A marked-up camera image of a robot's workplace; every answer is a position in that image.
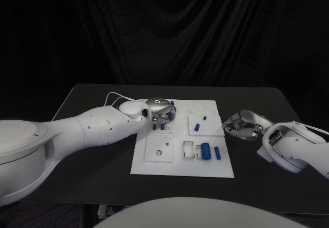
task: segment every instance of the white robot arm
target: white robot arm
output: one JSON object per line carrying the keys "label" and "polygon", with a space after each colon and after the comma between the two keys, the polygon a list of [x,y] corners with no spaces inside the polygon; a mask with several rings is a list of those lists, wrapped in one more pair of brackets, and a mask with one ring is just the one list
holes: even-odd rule
{"label": "white robot arm", "polygon": [[166,123],[160,117],[166,113],[175,117],[175,107],[156,97],[130,100],[120,109],[94,108],[52,122],[0,121],[0,206],[37,188],[71,153],[117,142],[136,134],[154,118]]}
{"label": "white robot arm", "polygon": [[239,111],[222,124],[226,132],[244,140],[254,140],[263,135],[258,155],[268,162],[274,161],[293,173],[299,173],[310,164],[329,179],[329,143],[306,126],[296,122],[274,124],[250,110]]}

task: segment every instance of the black curtain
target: black curtain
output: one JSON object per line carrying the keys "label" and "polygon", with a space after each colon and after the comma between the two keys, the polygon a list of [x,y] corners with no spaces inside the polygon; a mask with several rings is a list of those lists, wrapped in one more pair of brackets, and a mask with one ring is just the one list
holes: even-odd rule
{"label": "black curtain", "polygon": [[26,107],[52,98],[58,108],[76,83],[271,86],[302,119],[329,126],[328,6],[325,0],[6,0],[0,91],[29,98]]}

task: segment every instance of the black backdrop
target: black backdrop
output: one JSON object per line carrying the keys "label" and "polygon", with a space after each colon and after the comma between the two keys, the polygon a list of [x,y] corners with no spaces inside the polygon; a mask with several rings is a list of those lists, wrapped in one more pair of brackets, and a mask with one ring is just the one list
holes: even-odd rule
{"label": "black backdrop", "polygon": [[329,130],[328,9],[326,0],[1,1],[0,118],[49,120],[76,83],[271,86]]}

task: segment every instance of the blue cylinder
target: blue cylinder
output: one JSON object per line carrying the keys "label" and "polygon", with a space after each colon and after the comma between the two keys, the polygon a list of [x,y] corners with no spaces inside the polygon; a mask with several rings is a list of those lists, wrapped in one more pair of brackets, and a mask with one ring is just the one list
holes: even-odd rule
{"label": "blue cylinder", "polygon": [[195,125],[195,129],[193,129],[196,132],[199,131],[199,127],[201,127],[201,125],[196,124],[196,125]]}
{"label": "blue cylinder", "polygon": [[211,147],[209,143],[201,144],[201,154],[202,154],[202,159],[209,160],[211,159]]}
{"label": "blue cylinder", "polygon": [[216,159],[221,160],[221,154],[219,154],[218,146],[215,146],[215,154],[216,154]]}

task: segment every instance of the table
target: table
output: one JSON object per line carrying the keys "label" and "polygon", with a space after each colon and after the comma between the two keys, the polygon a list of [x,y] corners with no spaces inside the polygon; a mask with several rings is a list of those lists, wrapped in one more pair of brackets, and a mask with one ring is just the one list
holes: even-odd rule
{"label": "table", "polygon": [[[74,87],[55,120],[102,106],[110,91],[134,99],[160,96],[215,100],[222,120],[239,110],[250,109],[276,123],[300,121],[281,92],[274,88],[94,84]],[[234,179],[228,179],[131,175],[136,136],[71,154],[24,199],[136,205],[166,197],[202,197],[242,203],[271,212],[329,214],[329,180],[310,166],[294,174],[274,162],[268,163],[257,155],[260,139],[242,141],[225,135],[235,175]]]}

